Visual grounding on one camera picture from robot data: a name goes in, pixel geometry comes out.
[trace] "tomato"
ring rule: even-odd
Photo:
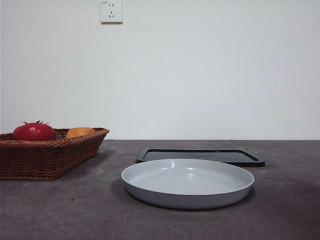
[[[18,126],[13,131],[13,140],[19,141],[50,141],[56,140],[55,130],[40,121]]]

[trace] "black tray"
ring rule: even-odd
[[[137,160],[146,162],[159,159],[202,159],[232,164],[239,167],[263,167],[266,162],[238,149],[187,150],[187,149],[144,149]]]

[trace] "electrical outlet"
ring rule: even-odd
[[[101,23],[123,23],[122,0],[101,2]]]

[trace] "round plate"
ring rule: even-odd
[[[128,192],[150,204],[178,209],[210,209],[243,199],[254,176],[234,165],[200,159],[161,159],[122,171]]]

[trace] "gray table surface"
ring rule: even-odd
[[[132,197],[120,173],[145,148],[243,149],[264,167],[226,207],[178,210]],[[320,141],[105,140],[54,181],[1,180],[2,240],[318,240]]]

